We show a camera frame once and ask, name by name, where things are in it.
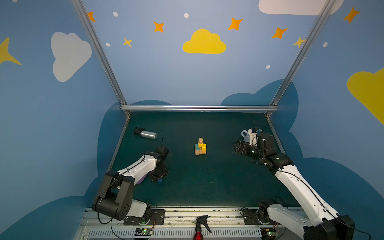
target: yellow cloud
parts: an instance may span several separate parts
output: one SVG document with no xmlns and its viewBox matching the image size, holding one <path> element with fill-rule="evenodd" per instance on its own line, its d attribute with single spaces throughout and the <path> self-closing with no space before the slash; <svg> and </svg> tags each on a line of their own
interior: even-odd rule
<svg viewBox="0 0 384 240">
<path fill-rule="evenodd" d="M 191 40 L 183 45 L 186 53 L 223 53 L 227 46 L 221 42 L 220 36 L 207 29 L 199 29 L 192 34 Z"/>
<path fill-rule="evenodd" d="M 382 124 L 384 124 L 384 68 L 376 73 L 358 72 L 347 81 L 347 88 Z"/>
</svg>

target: green tabletop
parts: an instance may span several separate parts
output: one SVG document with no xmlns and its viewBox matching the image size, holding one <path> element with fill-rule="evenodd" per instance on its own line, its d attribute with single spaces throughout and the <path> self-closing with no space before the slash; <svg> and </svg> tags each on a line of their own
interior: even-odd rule
<svg viewBox="0 0 384 240">
<path fill-rule="evenodd" d="M 112 170 L 137 161 L 161 143 L 169 149 L 169 174 L 162 182 L 147 177 L 134 190 L 134 199 L 157 206 L 245 206 L 279 196 L 289 207 L 299 207 L 288 189 L 264 166 L 235 153 L 232 144 L 244 129 L 271 129 L 262 113 L 134 112 L 122 139 Z M 156 140 L 133 136 L 135 127 L 157 132 Z M 206 155 L 195 155 L 202 137 Z"/>
</svg>

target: red spray bottle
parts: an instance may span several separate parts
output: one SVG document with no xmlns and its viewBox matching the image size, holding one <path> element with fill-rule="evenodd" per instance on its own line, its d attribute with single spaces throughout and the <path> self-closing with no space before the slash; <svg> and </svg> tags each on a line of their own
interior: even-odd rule
<svg viewBox="0 0 384 240">
<path fill-rule="evenodd" d="M 207 223 L 208 215 L 200 216 L 198 217 L 196 221 L 196 228 L 195 228 L 195 235 L 193 236 L 193 240 L 204 240 L 203 235 L 201 234 L 201 224 L 203 224 L 209 232 L 212 232 L 209 229 L 208 223 Z"/>
</svg>

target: block tower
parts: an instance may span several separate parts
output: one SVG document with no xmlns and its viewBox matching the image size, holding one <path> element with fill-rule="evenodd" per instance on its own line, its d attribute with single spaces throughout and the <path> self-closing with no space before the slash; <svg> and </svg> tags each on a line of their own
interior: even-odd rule
<svg viewBox="0 0 384 240">
<path fill-rule="evenodd" d="M 207 154 L 207 145 L 203 143 L 203 139 L 199 138 L 199 143 L 195 144 L 195 155 Z"/>
</svg>

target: star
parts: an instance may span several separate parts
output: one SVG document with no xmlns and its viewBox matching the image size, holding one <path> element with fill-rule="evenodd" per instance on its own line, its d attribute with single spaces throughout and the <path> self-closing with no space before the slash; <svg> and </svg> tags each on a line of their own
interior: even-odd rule
<svg viewBox="0 0 384 240">
<path fill-rule="evenodd" d="M 276 33 L 275 35 L 273 35 L 271 38 L 280 38 L 283 36 L 283 33 L 287 30 L 288 28 L 286 29 L 280 29 L 279 27 L 277 27 L 276 29 Z"/>
<path fill-rule="evenodd" d="M 131 46 L 131 42 L 132 42 L 132 40 L 126 40 L 125 38 L 124 38 L 124 40 L 125 40 L 125 43 L 123 44 L 123 45 L 129 45 L 131 48 L 132 48 L 132 46 Z"/>
<path fill-rule="evenodd" d="M 243 20 L 242 19 L 236 20 L 236 19 L 232 18 L 232 23 L 229 26 L 228 30 L 236 29 L 238 31 L 239 30 L 239 24 L 241 23 L 241 21 L 243 21 Z"/>
<path fill-rule="evenodd" d="M 93 18 L 93 12 L 88 13 L 89 20 L 95 22 L 95 19 Z"/>
<path fill-rule="evenodd" d="M 155 31 L 161 31 L 163 33 L 163 25 L 164 23 L 155 22 L 155 26 L 156 26 Z"/>
<path fill-rule="evenodd" d="M 21 65 L 19 61 L 17 61 L 14 57 L 12 57 L 8 52 L 8 44 L 9 44 L 9 37 L 6 38 L 1 44 L 0 44 L 0 64 L 4 61 L 11 61 L 13 63 Z"/>
<path fill-rule="evenodd" d="M 293 46 L 293 45 L 298 45 L 299 48 L 300 48 L 301 44 L 302 44 L 304 41 L 305 41 L 305 39 L 301 39 L 301 36 L 299 36 L 299 40 L 298 40 L 296 43 L 292 44 L 292 46 Z"/>
<path fill-rule="evenodd" d="M 355 11 L 354 8 L 352 8 L 352 10 L 349 12 L 349 14 L 344 18 L 344 20 L 348 20 L 349 23 L 352 22 L 353 18 L 359 14 L 360 12 L 359 11 Z"/>
</svg>

